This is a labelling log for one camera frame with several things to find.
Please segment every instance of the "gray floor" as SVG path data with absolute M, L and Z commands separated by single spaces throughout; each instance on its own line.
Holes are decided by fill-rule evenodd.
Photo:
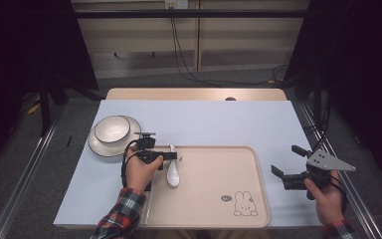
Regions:
M 246 70 L 199 73 L 200 80 L 243 81 L 259 83 L 271 76 L 271 71 Z M 211 87 L 205 83 L 184 79 L 179 74 L 130 77 L 122 79 L 99 80 L 96 94 L 105 96 L 114 87 Z M 229 88 L 271 88 L 274 84 L 241 85 L 215 83 Z M 53 220 L 70 183 L 77 161 L 86 142 L 89 129 L 98 109 L 93 102 L 82 95 L 67 91 L 69 102 L 63 108 L 63 114 L 57 125 L 53 139 L 49 143 L 29 190 L 25 194 L 18 212 L 7 231 L 6 238 L 88 238 L 91 230 L 67 230 L 53 226 Z M 307 125 L 299 109 L 301 102 L 295 101 L 293 90 L 286 90 L 292 100 L 302 126 Z M 23 108 L 31 105 L 26 102 Z M 54 115 L 60 107 L 52 106 Z M 40 110 L 32 115 L 20 114 L 16 127 L 0 152 L 0 212 L 6 205 L 18 179 L 23 173 L 30 156 L 39 140 L 41 132 Z M 315 145 L 312 134 L 308 134 L 311 145 Z M 382 171 L 376 166 L 367 148 L 354 140 L 355 133 L 346 124 L 344 118 L 333 108 L 329 120 L 327 139 L 337 156 L 357 167 L 350 178 L 371 211 L 382 233 Z M 367 238 L 351 207 L 346 212 L 358 233 Z M 272 238 L 319 238 L 318 228 L 276 228 L 271 229 Z

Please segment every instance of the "black cable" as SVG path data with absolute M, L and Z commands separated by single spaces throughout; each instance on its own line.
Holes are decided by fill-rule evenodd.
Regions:
M 189 81 L 192 81 L 192 82 L 198 82 L 198 83 L 204 83 L 204 84 L 207 84 L 207 85 L 210 85 L 212 87 L 218 87 L 220 88 L 220 86 L 218 85 L 215 85 L 215 84 L 212 84 L 212 83 L 208 83 L 208 82 L 205 82 L 205 81 L 201 81 L 199 79 L 197 79 L 194 75 L 191 74 L 191 72 L 188 70 L 188 67 L 185 63 L 185 59 L 182 55 L 182 50 L 181 50 L 181 45 L 179 44 L 179 41 L 178 41 L 178 36 L 177 36 L 177 32 L 176 32 L 176 25 L 175 25 L 175 20 L 173 18 L 170 19 L 170 24 L 172 26 L 172 35 L 173 35 L 173 44 L 174 44 L 174 47 L 175 47 L 175 62 L 176 62 L 176 67 L 178 68 L 178 71 L 179 73 L 182 75 L 183 78 L 189 80 Z M 182 57 L 182 60 L 183 60 L 183 63 L 185 65 L 185 68 L 187 69 L 188 73 L 194 78 L 194 79 L 191 79 L 191 78 L 188 78 L 187 76 L 185 76 L 185 74 L 181 71 L 180 67 L 179 67 L 179 63 L 178 63 L 178 53 L 177 53 L 177 49 L 176 49 L 176 44 L 178 44 L 178 48 L 179 48 L 179 52 L 181 54 L 181 57 Z
M 330 119 L 330 113 L 331 113 L 331 99 L 327 98 L 327 104 L 326 104 L 326 110 L 323 113 L 323 120 L 321 123 L 325 123 L 325 126 L 323 127 L 323 131 L 321 134 L 320 139 L 318 142 L 315 144 L 315 146 L 312 148 L 312 151 L 315 151 L 315 149 L 320 145 L 320 143 L 324 140 L 327 129 L 328 129 L 328 121 Z
M 135 140 L 129 142 L 128 145 L 126 146 L 125 150 L 123 151 L 122 167 L 120 169 L 120 177 L 122 178 L 123 187 L 126 187 L 126 164 L 128 163 L 128 160 L 131 158 L 131 157 L 129 157 L 128 160 L 126 160 L 126 154 L 128 153 L 129 147 L 135 142 L 138 142 L 138 140 L 135 139 Z
M 137 153 L 138 153 L 138 151 L 137 152 L 135 152 L 135 153 L 133 153 L 126 161 L 129 161 L 132 157 L 134 157 L 134 156 L 136 156 L 137 155 Z
M 337 190 L 339 190 L 340 193 L 341 193 L 341 205 L 340 205 L 340 209 L 342 210 L 342 213 L 344 214 L 345 211 L 346 211 L 346 206 L 347 206 L 347 201 L 348 201 L 347 200 L 347 196 L 346 196 L 346 190 L 344 189 L 344 187 L 343 187 L 342 183 L 339 181 L 339 179 L 337 179 L 337 178 L 335 178 L 333 176 L 330 176 L 330 177 L 332 177 L 335 180 L 337 180 L 339 182 L 339 184 L 340 184 L 340 186 L 339 186 L 339 185 L 335 184 L 334 182 L 331 182 L 331 181 L 329 182 L 330 185 L 332 185 L 333 187 L 337 188 Z
M 305 132 L 305 136 L 309 136 L 317 129 L 317 126 L 316 125 L 304 126 L 302 129 Z
M 245 82 L 234 82 L 234 81 L 222 81 L 222 80 L 200 80 L 198 79 L 196 76 L 194 76 L 191 71 L 188 69 L 188 66 L 185 62 L 185 58 L 182 54 L 182 49 L 181 49 L 181 45 L 179 43 L 179 39 L 178 39 L 178 33 L 176 31 L 176 24 L 175 24 L 175 19 L 174 18 L 171 18 L 171 25 L 172 25 L 172 35 L 173 35 L 173 41 L 174 41 L 174 47 L 175 47 L 175 60 L 176 60 L 176 66 L 179 70 L 179 73 L 182 75 L 182 77 L 184 77 L 185 79 L 187 80 L 190 80 L 190 81 L 193 81 L 193 82 L 198 82 L 198 83 L 204 83 L 204 84 L 208 84 L 208 85 L 211 85 L 211 86 L 214 86 L 214 87 L 218 87 L 218 88 L 221 88 L 221 86 L 219 85 L 216 85 L 216 84 L 213 84 L 213 83 L 227 83 L 227 84 L 238 84 L 238 85 L 245 85 L 245 86 L 257 86 L 257 85 L 261 85 L 261 84 L 264 84 L 264 83 L 267 83 L 271 80 L 277 80 L 277 74 L 282 70 L 283 67 L 287 67 L 287 64 L 283 64 L 283 65 L 278 65 L 276 67 L 274 67 L 273 69 L 273 75 L 268 79 L 268 80 L 265 80 L 265 81 L 262 81 L 262 82 L 258 82 L 258 83 L 245 83 Z M 187 76 L 185 76 L 182 71 L 180 70 L 180 67 L 179 67 L 179 63 L 178 63 L 178 56 L 177 56 L 177 48 L 176 48 L 176 45 L 178 45 L 178 49 L 179 49 L 179 54 L 182 58 L 182 62 L 185 66 L 185 69 L 187 70 L 187 73 L 193 78 L 193 79 L 190 79 L 188 78 Z
M 336 42 L 337 42 L 337 39 L 339 37 L 339 33 L 340 31 L 342 30 L 343 28 L 343 24 L 344 24 L 344 21 L 347 17 L 347 14 L 349 12 L 349 8 L 350 8 L 350 5 L 352 3 L 352 0 L 350 0 L 347 4 L 346 4 L 346 7 L 345 7 L 345 10 L 343 12 L 343 16 L 341 17 L 340 19 L 340 22 L 339 22 L 339 26 L 337 28 L 337 32 L 336 34 L 334 34 L 334 38 L 332 40 L 332 43 L 331 43 L 331 47 L 330 47 L 330 50 L 328 51 L 328 54 L 327 54 L 327 57 L 325 59 L 325 61 L 323 62 L 323 67 L 325 68 L 325 66 L 327 65 L 327 63 L 329 62 L 330 58 L 331 58 L 331 55 L 333 53 L 333 49 L 335 48 L 336 46 Z M 321 141 L 323 141 L 323 138 L 325 137 L 325 130 L 323 131 L 323 135 L 321 136 L 320 140 L 318 141 L 318 143 L 315 145 L 315 147 L 312 149 L 312 150 L 315 150 L 315 148 L 320 144 Z

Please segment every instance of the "wrist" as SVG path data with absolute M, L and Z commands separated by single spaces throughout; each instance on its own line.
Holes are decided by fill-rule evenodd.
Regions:
M 336 223 L 336 222 L 340 222 L 340 221 L 344 221 L 344 220 L 345 220 L 345 218 L 343 216 L 338 216 L 338 217 L 335 217 L 335 218 L 332 218 L 332 219 L 324 220 L 323 225 L 326 226 L 326 225 L 330 225 L 330 224 L 333 224 L 333 223 Z
M 145 189 L 145 186 L 142 186 L 140 184 L 135 184 L 135 183 L 128 183 L 128 187 L 140 192 L 144 192 L 144 189 Z
M 324 224 L 321 227 L 321 234 L 328 232 L 329 230 L 332 230 L 333 228 L 339 228 L 339 227 L 345 226 L 347 224 L 348 224 L 348 222 L 346 221 L 346 219 L 334 221 L 334 222 L 331 222 L 329 224 Z
M 133 194 L 136 194 L 136 195 L 139 195 L 139 196 L 142 196 L 145 198 L 145 193 L 143 191 L 140 191 L 140 190 L 137 190 L 135 188 L 132 188 L 132 187 L 123 187 L 121 190 L 120 190 L 120 193 L 119 195 L 122 195 L 124 194 L 125 192 L 129 192 L 129 193 L 133 193 Z

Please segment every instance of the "plate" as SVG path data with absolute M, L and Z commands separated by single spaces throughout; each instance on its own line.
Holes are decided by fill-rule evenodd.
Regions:
M 92 128 L 92 130 L 89 133 L 88 142 L 89 142 L 90 149 L 95 154 L 100 156 L 106 156 L 106 157 L 122 155 L 126 146 L 131 141 L 139 139 L 139 135 L 135 134 L 136 132 L 141 132 L 141 126 L 139 125 L 139 123 L 131 117 L 126 117 L 126 116 L 123 116 L 123 117 L 128 120 L 130 129 L 128 134 L 121 140 L 118 140 L 115 142 L 100 141 L 97 139 L 95 134 L 96 126 Z

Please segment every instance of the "beige tray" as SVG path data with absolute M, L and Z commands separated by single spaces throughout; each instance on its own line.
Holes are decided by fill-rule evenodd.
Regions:
M 168 147 L 157 149 L 169 151 Z M 180 183 L 156 171 L 140 227 L 261 228 L 270 220 L 259 162 L 244 146 L 175 146 Z

